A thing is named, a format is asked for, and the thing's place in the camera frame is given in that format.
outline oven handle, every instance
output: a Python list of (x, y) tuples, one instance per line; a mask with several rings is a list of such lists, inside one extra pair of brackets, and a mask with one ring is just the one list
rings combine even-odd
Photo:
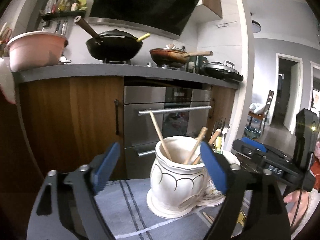
[(150, 154), (153, 154), (153, 153), (156, 153), (156, 150), (138, 153), (138, 156), (139, 157), (143, 157), (143, 156), (150, 155)]
[[(168, 113), (179, 113), (179, 112), (188, 112), (194, 110), (204, 110), (211, 109), (211, 106), (193, 106), (193, 107), (178, 107), (178, 108), (167, 108), (167, 109), (157, 109), (151, 110), (153, 114), (168, 114)], [(139, 111), (139, 116), (144, 114), (149, 114), (150, 110)]]

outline ceramic utensil holder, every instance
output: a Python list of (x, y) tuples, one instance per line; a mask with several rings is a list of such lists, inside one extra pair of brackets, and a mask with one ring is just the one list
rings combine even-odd
[(221, 204), (224, 196), (215, 189), (204, 163), (182, 164), (189, 156), (196, 139), (174, 136), (165, 138), (164, 141), (172, 161), (165, 157), (161, 142), (158, 142), (150, 174), (151, 189), (147, 194), (150, 210), (160, 217), (176, 218), (198, 205)]

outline metal screw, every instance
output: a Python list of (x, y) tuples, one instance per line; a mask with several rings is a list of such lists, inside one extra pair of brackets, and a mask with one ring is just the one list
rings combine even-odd
[(87, 171), (89, 169), (89, 165), (88, 164), (84, 164), (84, 165), (81, 165), (79, 167), (79, 171)]
[(233, 170), (233, 171), (239, 171), (240, 170), (240, 165), (236, 164), (236, 163), (233, 163), (233, 164), (230, 164), (230, 168)]
[(263, 170), (263, 173), (266, 174), (266, 175), (271, 175), (271, 174), (272, 174), (272, 171), (271, 171), (271, 170), (268, 170), (268, 169), (264, 169), (264, 170)]
[(56, 175), (57, 174), (57, 171), (56, 170), (52, 170), (52, 171), (49, 171), (48, 172), (48, 176), (49, 177), (52, 177), (52, 176), (54, 176), (54, 175)]

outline ceiling light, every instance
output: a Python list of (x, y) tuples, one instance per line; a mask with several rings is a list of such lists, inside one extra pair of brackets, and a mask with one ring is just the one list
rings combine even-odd
[(253, 33), (259, 33), (259, 32), (261, 32), (261, 25), (260, 25), (260, 23), (252, 20), (252, 30), (253, 30)]

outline stainless steel oven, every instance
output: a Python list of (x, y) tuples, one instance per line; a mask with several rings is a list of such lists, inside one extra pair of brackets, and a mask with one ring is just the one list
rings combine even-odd
[(129, 179), (149, 178), (159, 141), (149, 110), (164, 138), (195, 137), (206, 125), (209, 90), (126, 86), (124, 88), (124, 152)]

